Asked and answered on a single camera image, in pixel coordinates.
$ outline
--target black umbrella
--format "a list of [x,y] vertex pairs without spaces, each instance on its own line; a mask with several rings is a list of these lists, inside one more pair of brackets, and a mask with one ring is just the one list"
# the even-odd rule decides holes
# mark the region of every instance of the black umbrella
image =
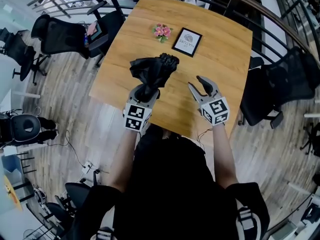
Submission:
[[143,83],[136,91],[135,97],[139,101],[146,103],[158,88],[165,87],[171,73],[177,69],[179,59],[162,53],[159,57],[138,58],[131,61],[130,64],[132,76]]

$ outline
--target black cloth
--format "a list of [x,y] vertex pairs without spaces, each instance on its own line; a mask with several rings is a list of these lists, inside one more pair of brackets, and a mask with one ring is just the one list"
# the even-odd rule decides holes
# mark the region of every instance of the black cloth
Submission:
[[173,55],[162,53],[159,57],[138,58],[131,61],[130,64],[132,76],[143,83],[135,92],[135,98],[142,102],[148,102],[158,88],[165,87],[171,73],[177,69],[179,59]]
[[99,186],[105,198],[85,200],[69,239],[89,240],[113,205],[118,240],[238,239],[235,198],[259,216],[262,233],[267,231],[270,218],[256,183],[223,189],[214,182],[200,147],[180,136],[161,136],[159,128],[147,130],[136,148],[126,192]]

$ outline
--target strap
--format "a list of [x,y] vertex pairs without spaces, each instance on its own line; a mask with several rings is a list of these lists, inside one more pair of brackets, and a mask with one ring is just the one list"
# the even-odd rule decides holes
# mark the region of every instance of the strap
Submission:
[[254,220],[256,221],[256,240],[261,237],[261,222],[259,217],[252,213],[251,210],[244,206],[239,200],[235,199],[239,215],[236,217],[235,225],[238,231],[239,240],[245,240],[245,231],[255,227]]

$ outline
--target pink flower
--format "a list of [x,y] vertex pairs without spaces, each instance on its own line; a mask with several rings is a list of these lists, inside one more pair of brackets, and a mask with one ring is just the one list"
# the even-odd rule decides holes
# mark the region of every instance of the pink flower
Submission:
[[158,27],[155,29],[154,35],[157,37],[157,36],[162,36],[163,34],[164,34],[164,28],[158,26]]
[[169,27],[166,26],[166,27],[163,29],[163,35],[168,38],[168,37],[170,37],[170,34],[171,34],[171,30],[170,30]]

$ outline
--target orange object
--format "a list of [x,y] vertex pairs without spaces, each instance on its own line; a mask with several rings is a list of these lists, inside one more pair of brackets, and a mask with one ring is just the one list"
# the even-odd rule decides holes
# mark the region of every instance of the orange object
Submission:
[[11,185],[9,179],[5,175],[4,175],[4,185],[5,185],[6,192],[7,192],[8,196],[12,199],[15,207],[19,211],[22,211],[23,209],[22,209],[21,203],[19,201],[19,198],[17,197],[17,194],[14,190],[14,187]]

